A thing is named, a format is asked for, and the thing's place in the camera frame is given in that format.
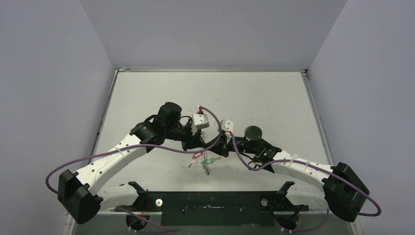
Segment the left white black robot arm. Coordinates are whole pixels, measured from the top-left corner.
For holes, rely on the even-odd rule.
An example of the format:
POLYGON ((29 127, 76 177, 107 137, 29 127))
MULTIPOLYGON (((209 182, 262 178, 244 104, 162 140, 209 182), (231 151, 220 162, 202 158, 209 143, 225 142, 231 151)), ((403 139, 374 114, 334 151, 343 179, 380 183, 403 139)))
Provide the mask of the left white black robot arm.
POLYGON ((206 113, 200 106, 182 125, 182 108, 166 102, 157 114, 138 123, 119 143, 105 153, 93 155, 92 163, 76 170, 66 169, 59 175, 58 201, 78 224, 90 221, 101 209, 129 206, 134 211, 145 207, 144 189, 135 182, 104 188, 123 168, 155 148, 177 153, 198 153, 211 149, 202 138, 202 129, 209 127, 206 113))

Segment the green tagged key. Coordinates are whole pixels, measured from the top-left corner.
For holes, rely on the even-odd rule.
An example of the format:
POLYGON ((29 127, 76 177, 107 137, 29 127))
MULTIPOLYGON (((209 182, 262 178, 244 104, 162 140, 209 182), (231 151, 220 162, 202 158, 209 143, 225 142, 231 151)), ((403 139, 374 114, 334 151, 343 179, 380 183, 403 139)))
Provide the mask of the green tagged key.
POLYGON ((221 157, 218 157, 218 158, 207 158, 207 159, 202 160, 201 161, 201 164, 202 165, 210 165, 210 164, 212 164, 212 163, 214 163, 214 162, 216 162, 216 161, 218 161, 220 159, 222 159, 222 158, 221 157))

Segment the metal key holder ring plate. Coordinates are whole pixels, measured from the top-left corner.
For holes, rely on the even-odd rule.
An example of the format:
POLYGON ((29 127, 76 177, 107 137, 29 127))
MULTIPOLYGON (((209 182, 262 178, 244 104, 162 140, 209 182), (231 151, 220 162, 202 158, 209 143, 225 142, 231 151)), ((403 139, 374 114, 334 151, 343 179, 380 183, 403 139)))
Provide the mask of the metal key holder ring plate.
POLYGON ((198 135, 198 138, 196 139, 196 147, 206 149, 213 145, 209 151, 219 156, 224 156, 224 131, 220 131, 217 134, 214 134, 213 139, 211 140, 208 140, 208 137, 210 137, 210 135, 207 133, 207 131, 201 131, 201 133, 198 135))

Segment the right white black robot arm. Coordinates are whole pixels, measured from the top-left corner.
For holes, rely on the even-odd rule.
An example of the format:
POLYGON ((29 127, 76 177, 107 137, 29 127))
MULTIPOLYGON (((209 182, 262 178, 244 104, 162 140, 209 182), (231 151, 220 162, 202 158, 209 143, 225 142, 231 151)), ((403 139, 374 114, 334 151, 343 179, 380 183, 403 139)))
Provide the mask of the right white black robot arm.
POLYGON ((353 222, 369 197, 369 189, 347 164, 319 164, 299 158, 262 138, 262 130, 249 126, 243 137, 225 129, 212 140, 210 150, 227 157, 230 152, 239 156, 252 154, 256 168, 271 173, 284 174, 313 186, 313 189, 292 189, 277 195, 277 205, 289 210, 294 205, 315 205, 329 209, 338 218, 353 222))

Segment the red tagged key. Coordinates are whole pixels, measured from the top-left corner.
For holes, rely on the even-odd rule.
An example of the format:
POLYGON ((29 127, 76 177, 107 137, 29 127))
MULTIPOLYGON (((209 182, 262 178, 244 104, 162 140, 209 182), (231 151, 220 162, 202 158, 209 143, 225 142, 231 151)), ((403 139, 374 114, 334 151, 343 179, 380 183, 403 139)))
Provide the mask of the red tagged key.
POLYGON ((194 164, 197 162, 197 160, 198 160, 200 157, 202 157, 203 155, 204 155, 204 153, 203 153, 203 152, 198 152, 198 153, 193 154, 193 156, 192 156, 192 158, 191 158, 191 160, 190 160, 190 163, 189 163, 189 165, 188 165, 188 168, 190 168, 192 165, 194 165, 194 164))

